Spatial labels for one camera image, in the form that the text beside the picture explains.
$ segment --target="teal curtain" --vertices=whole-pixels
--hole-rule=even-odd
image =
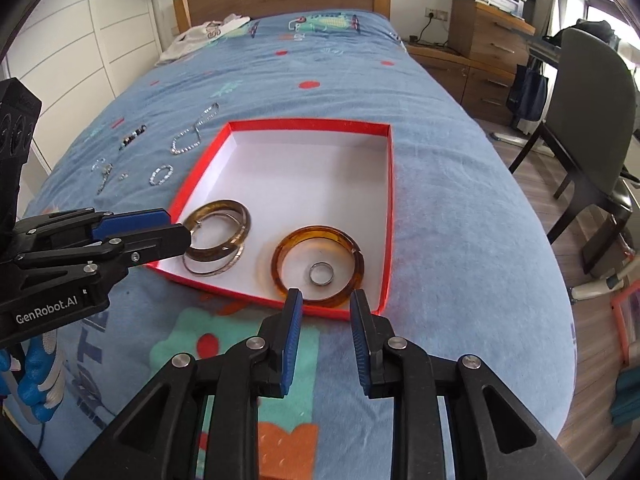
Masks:
[[[611,405],[614,426],[624,426],[640,416],[640,367],[625,370],[616,382],[616,400]]]

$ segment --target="jewelry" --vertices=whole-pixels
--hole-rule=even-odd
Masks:
[[[142,124],[142,126],[137,128],[135,132],[133,132],[132,134],[129,134],[124,139],[122,139],[122,143],[120,144],[118,151],[120,152],[121,150],[124,150],[124,148],[130,145],[133,139],[142,135],[145,132],[146,132],[146,124]]]
[[[112,169],[113,169],[113,164],[107,164],[102,169],[102,183],[100,184],[100,187],[98,188],[98,192],[96,194],[100,195],[100,193],[102,193],[102,190],[104,189],[104,186],[106,186],[107,184],[107,180],[109,179]]]
[[[173,153],[174,155],[181,155],[182,153],[191,151],[193,148],[197,148],[200,145],[200,142],[202,142],[202,138],[200,137],[200,130],[198,129],[198,127],[212,120],[218,114],[219,109],[220,109],[220,106],[218,105],[218,103],[213,103],[209,108],[207,108],[206,110],[203,111],[203,113],[201,113],[200,117],[198,118],[196,123],[193,125],[193,130],[196,132],[196,136],[198,137],[198,140],[193,144],[190,144],[189,146],[186,146],[180,149],[178,149],[178,147],[175,145],[175,143],[178,141],[178,139],[180,139],[180,137],[185,136],[191,131],[191,128],[187,128],[186,130],[183,130],[179,134],[177,134],[174,137],[174,140],[172,140],[171,142],[171,153]]]
[[[233,222],[235,222],[238,225],[238,227],[240,227],[240,221],[235,216],[230,215],[229,213],[225,213],[225,212],[222,212],[222,211],[215,211],[215,212],[211,213],[208,216],[224,216],[226,218],[229,218]],[[200,221],[196,222],[196,225],[191,230],[191,235],[193,236],[193,234],[201,226],[202,226],[202,222],[200,222]],[[234,254],[234,257],[231,260],[229,260],[226,264],[224,264],[219,269],[210,270],[208,272],[196,272],[195,270],[191,270],[187,266],[187,260],[186,260],[186,255],[185,254],[182,255],[182,263],[184,264],[184,268],[187,269],[194,276],[217,276],[218,274],[222,274],[226,270],[229,270],[231,267],[233,267],[236,264],[236,261],[238,261],[240,259],[240,256],[242,255],[242,250],[244,250],[244,244],[240,244],[240,246],[236,250],[236,254]]]
[[[356,288],[360,288],[362,277],[364,276],[364,257],[362,256],[360,248],[355,240],[335,227],[309,225],[285,236],[278,244],[273,256],[271,257],[271,279],[278,291],[283,296],[286,296],[287,287],[280,279],[280,267],[282,266],[285,257],[293,247],[298,245],[300,242],[311,240],[312,238],[326,238],[327,240],[333,240],[347,249],[351,253],[351,256],[353,256],[353,275],[351,276],[349,283],[347,283],[340,292],[337,292],[328,298],[324,298],[323,300],[304,300],[304,304],[309,306],[325,306],[329,308],[339,306],[349,299],[350,294]]]
[[[91,171],[95,171],[95,168],[97,168],[98,166],[100,166],[102,163],[104,163],[105,158],[102,156],[99,159],[97,159],[94,164],[91,167]]]
[[[215,262],[225,256],[229,256],[239,249],[249,234],[251,215],[249,215],[247,208],[235,200],[216,200],[215,202],[209,202],[208,204],[200,206],[184,219],[182,225],[189,231],[194,230],[197,224],[201,223],[216,211],[233,211],[237,213],[240,216],[238,230],[229,240],[218,246],[208,249],[189,247],[186,250],[186,254],[192,260],[197,262]]]
[[[167,174],[156,182],[156,175],[162,170],[167,170]],[[159,168],[156,168],[156,170],[151,174],[149,177],[149,184],[152,186],[160,186],[160,184],[164,184],[169,180],[169,177],[172,176],[172,174],[174,174],[174,167],[171,164],[163,164]]]
[[[330,273],[329,278],[327,280],[324,280],[324,282],[318,282],[314,279],[314,269],[320,269],[320,268],[328,269]],[[329,285],[329,283],[331,283],[334,280],[334,268],[331,265],[329,265],[327,262],[314,263],[309,269],[309,279],[311,280],[311,283],[317,286]]]

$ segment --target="wall outlet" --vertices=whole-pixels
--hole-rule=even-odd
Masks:
[[[429,7],[427,7],[424,9],[424,17],[428,18],[430,12],[433,12],[434,20],[441,20],[442,22],[449,21],[449,13],[446,10],[430,9]]]

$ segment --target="bed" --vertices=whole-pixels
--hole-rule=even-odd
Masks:
[[[204,147],[233,120],[390,124],[395,213],[385,315],[431,354],[479,355],[557,436],[572,400],[576,347],[554,254],[482,130],[407,55],[386,19],[390,0],[177,0],[175,8],[180,30],[229,12],[252,20],[152,70],[107,106],[27,214],[167,208]],[[300,16],[348,16],[351,26],[290,30]],[[202,144],[172,155],[174,136],[212,101],[220,109]],[[144,135],[119,153],[123,136],[141,124]],[[98,194],[105,163],[112,175]],[[174,174],[150,186],[163,164]],[[42,438],[43,456],[62,476],[172,355],[224,352],[271,313],[133,268],[107,311],[59,330],[68,386],[42,434],[8,406],[32,441]],[[265,399],[259,418],[265,478],[389,476],[392,403],[364,397],[344,321],[305,318],[292,393]]]

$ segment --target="blue and white glove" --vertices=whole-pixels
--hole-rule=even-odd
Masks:
[[[62,402],[65,393],[65,358],[57,345],[56,331],[30,339],[24,361],[24,377],[18,384],[18,402],[29,406],[40,422],[47,422]],[[6,350],[0,350],[0,372],[20,371],[20,362]],[[0,395],[11,393],[0,377]]]

